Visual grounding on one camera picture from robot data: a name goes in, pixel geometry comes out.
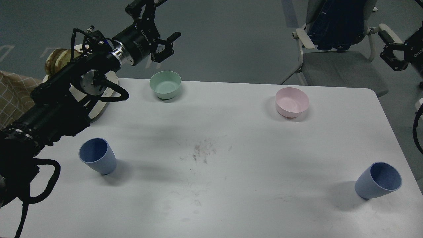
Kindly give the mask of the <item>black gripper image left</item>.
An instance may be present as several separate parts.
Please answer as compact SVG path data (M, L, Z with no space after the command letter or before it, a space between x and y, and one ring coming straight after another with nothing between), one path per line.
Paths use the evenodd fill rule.
M181 36L181 32L174 32L164 40L154 24L156 9L165 2L166 0L134 0L125 7L133 24L112 38L112 54L121 64L135 66L150 54L153 62L162 63L174 54L173 43ZM157 52L159 45L164 48Z

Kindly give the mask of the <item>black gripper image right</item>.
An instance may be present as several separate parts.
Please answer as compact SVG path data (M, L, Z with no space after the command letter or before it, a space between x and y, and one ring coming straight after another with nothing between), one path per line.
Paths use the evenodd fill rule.
M404 51L404 60L398 59L394 50ZM387 44L380 53L380 58L394 71L403 71L410 63L420 76L423 76L423 33L416 31L404 44Z

